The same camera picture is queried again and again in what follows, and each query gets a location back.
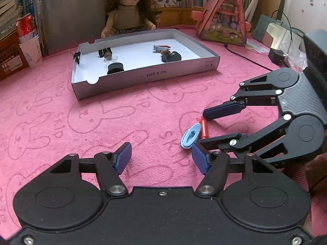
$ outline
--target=pink blanket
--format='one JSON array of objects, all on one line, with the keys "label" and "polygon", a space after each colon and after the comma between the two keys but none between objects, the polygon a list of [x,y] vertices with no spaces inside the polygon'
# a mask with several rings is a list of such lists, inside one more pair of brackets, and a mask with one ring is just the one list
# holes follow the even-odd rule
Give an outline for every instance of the pink blanket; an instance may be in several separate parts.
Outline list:
[{"label": "pink blanket", "polygon": [[[194,30],[183,32],[198,39]],[[196,186],[203,176],[190,151],[181,148],[182,134],[199,121],[204,108],[228,100],[239,82],[268,72],[228,52],[220,43],[202,43],[221,56],[217,71],[153,82],[80,102],[71,86],[73,59],[68,51],[0,82],[0,235],[8,238],[19,230],[12,208],[17,190],[69,153],[92,157],[104,150],[115,151],[129,141],[132,159],[121,175],[129,189],[139,185]],[[278,68],[266,55],[230,48],[266,67]],[[276,108],[247,108],[238,115],[210,122],[209,134],[252,134],[277,116]],[[290,176],[296,174],[303,180],[303,170],[290,172]],[[94,175],[83,174],[83,178],[96,183]],[[233,174],[228,183],[238,179],[240,175]],[[322,211],[322,203],[320,211],[313,212],[319,220],[314,234],[326,233],[327,213]]]}]

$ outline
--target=doll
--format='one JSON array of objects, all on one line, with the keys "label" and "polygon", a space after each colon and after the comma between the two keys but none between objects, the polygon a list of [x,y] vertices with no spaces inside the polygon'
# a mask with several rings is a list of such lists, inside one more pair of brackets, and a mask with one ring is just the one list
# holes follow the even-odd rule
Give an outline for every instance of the doll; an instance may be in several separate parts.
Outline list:
[{"label": "doll", "polygon": [[152,0],[108,0],[108,20],[101,37],[156,29]]}]

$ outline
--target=white paper cup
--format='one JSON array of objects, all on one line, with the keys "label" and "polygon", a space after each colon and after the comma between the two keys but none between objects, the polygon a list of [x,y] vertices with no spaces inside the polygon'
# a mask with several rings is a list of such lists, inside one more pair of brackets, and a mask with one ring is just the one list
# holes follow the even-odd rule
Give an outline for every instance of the white paper cup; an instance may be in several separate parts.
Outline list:
[{"label": "white paper cup", "polygon": [[22,52],[24,53],[24,56],[30,67],[33,67],[42,61],[39,35],[23,44],[19,44],[19,47],[22,49]]}]

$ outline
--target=screw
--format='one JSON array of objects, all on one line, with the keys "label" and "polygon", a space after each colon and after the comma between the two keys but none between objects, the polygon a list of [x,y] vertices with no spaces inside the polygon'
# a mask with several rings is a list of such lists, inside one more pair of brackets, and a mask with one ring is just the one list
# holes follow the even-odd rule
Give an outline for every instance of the screw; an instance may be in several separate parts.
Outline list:
[{"label": "screw", "polygon": [[109,189],[109,191],[111,193],[114,193],[114,194],[123,193],[125,190],[126,190],[126,188],[124,186],[121,186],[121,185],[114,185],[114,186],[111,186],[110,189]]},{"label": "screw", "polygon": [[200,191],[200,193],[203,193],[203,194],[210,194],[215,191],[215,188],[210,185],[204,185],[204,186],[199,187],[199,191]]},{"label": "screw", "polygon": [[292,239],[292,245],[300,245],[302,243],[302,238],[301,237],[295,237]]},{"label": "screw", "polygon": [[168,192],[166,192],[166,191],[160,191],[159,192],[159,195],[160,196],[166,196],[166,195],[168,195]]},{"label": "screw", "polygon": [[237,141],[235,139],[233,139],[229,142],[229,145],[234,146],[234,145],[236,145],[236,143],[237,143]]},{"label": "screw", "polygon": [[26,245],[33,245],[34,244],[34,239],[32,237],[30,237],[30,236],[24,237],[23,241],[24,241],[24,243]]},{"label": "screw", "polygon": [[284,119],[284,120],[290,120],[290,119],[291,119],[291,115],[289,115],[289,114],[285,114],[285,115],[283,116],[283,119]]}]

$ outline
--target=bookshelf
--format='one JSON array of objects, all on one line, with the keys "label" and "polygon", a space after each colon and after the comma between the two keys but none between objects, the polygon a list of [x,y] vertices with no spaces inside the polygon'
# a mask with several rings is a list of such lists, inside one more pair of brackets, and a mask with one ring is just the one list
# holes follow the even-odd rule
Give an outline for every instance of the bookshelf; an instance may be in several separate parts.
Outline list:
[{"label": "bookshelf", "polygon": [[191,19],[191,11],[202,11],[203,8],[181,8],[166,7],[156,8],[155,11],[161,12],[160,26],[169,27],[175,25],[195,25],[196,21]]}]

